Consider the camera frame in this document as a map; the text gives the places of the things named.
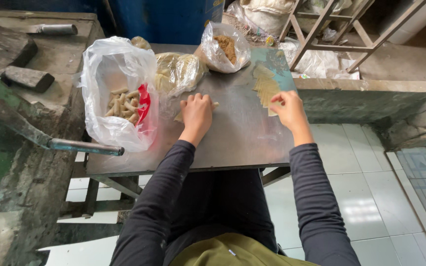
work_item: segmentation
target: wooden block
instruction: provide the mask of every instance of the wooden block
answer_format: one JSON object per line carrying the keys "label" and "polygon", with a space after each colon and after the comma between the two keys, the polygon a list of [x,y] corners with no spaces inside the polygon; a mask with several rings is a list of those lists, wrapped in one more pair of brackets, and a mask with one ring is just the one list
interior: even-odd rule
{"label": "wooden block", "polygon": [[36,53],[37,45],[29,35],[0,26],[0,69],[24,67]]}
{"label": "wooden block", "polygon": [[50,73],[45,71],[15,66],[5,68],[1,77],[38,93],[44,93],[55,80]]}

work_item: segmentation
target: person's right hand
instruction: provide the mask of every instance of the person's right hand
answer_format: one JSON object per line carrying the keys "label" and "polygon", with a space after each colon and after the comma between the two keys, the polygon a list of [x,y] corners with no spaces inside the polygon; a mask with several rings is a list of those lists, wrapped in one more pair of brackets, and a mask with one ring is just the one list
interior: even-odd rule
{"label": "person's right hand", "polygon": [[185,129],[179,140],[188,141],[196,148],[212,124],[212,100],[208,94],[197,93],[195,96],[188,96],[186,101],[181,101],[180,108]]}
{"label": "person's right hand", "polygon": [[281,106],[270,105],[269,108],[276,112],[280,122],[292,131],[295,146],[315,142],[303,109],[303,102],[296,91],[281,91],[271,98],[271,102],[281,103]]}

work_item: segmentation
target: metal table top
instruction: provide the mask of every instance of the metal table top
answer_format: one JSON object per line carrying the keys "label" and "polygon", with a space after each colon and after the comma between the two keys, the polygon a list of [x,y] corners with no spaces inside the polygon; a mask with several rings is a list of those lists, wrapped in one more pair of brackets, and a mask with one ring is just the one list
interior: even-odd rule
{"label": "metal table top", "polygon": [[[193,53],[196,45],[151,44],[156,53],[177,51]],[[194,91],[174,99],[177,112],[180,100],[195,93],[209,94],[220,106],[213,112],[213,124],[198,145],[192,171],[287,166],[293,148],[292,133],[278,116],[269,117],[257,93],[252,72],[257,63],[272,70],[281,90],[297,90],[284,54],[278,49],[252,48],[251,65],[236,73],[211,71]],[[173,118],[159,118],[157,137],[143,152],[126,152],[120,157],[90,154],[89,176],[134,176],[152,173],[179,138],[184,125]]]}

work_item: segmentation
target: white tile floor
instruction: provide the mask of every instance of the white tile floor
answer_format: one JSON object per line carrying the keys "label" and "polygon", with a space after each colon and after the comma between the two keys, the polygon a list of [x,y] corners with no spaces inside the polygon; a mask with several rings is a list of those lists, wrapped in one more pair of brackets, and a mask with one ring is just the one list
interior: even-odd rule
{"label": "white tile floor", "polygon": [[[409,203],[405,192],[412,203],[417,203],[417,194],[415,191],[411,193],[409,182],[401,186],[399,180],[406,178],[395,155],[385,154],[378,137],[367,126],[313,124],[311,130],[361,265],[426,266],[426,220],[421,219],[424,230],[418,219],[420,216],[424,218],[425,210],[420,206],[414,211]],[[150,177],[140,176],[139,185],[144,187]],[[73,179],[67,200],[83,201],[87,186],[88,179]],[[284,178],[268,185],[265,192],[277,242],[289,257],[304,259],[292,179]],[[119,197],[118,191],[100,185],[98,200]],[[60,222],[111,223],[116,221],[116,215],[116,212],[103,213],[90,219]],[[51,248],[47,265],[80,265],[81,261],[96,266],[108,265],[115,239]]]}

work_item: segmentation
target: black sleeve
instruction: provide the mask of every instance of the black sleeve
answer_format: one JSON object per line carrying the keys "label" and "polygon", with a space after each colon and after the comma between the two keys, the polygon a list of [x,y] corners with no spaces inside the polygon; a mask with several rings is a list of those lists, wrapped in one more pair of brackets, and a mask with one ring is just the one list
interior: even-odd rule
{"label": "black sleeve", "polygon": [[335,194],[315,143],[290,151],[290,170],[305,260],[321,266],[358,266]]}
{"label": "black sleeve", "polygon": [[194,154],[190,142],[179,140],[165,155],[125,221],[110,265],[162,265],[171,212]]}

